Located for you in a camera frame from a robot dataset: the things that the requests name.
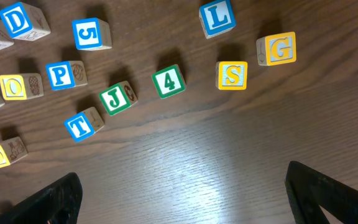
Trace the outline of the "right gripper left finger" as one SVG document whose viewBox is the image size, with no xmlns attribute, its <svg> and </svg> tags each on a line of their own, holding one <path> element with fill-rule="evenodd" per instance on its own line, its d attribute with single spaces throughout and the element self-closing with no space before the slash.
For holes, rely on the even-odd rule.
<svg viewBox="0 0 358 224">
<path fill-rule="evenodd" d="M 78 175 L 70 172 L 0 214 L 0 223 L 76 224 L 83 198 Z"/>
</svg>

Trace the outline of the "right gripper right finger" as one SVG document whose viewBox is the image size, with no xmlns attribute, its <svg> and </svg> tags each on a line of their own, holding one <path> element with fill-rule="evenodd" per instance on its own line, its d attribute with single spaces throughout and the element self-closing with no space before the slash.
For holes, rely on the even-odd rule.
<svg viewBox="0 0 358 224">
<path fill-rule="evenodd" d="M 298 161 L 288 165 L 288 201 L 296 223 L 328 223 L 324 208 L 340 222 L 358 223 L 358 190 Z"/>
</svg>

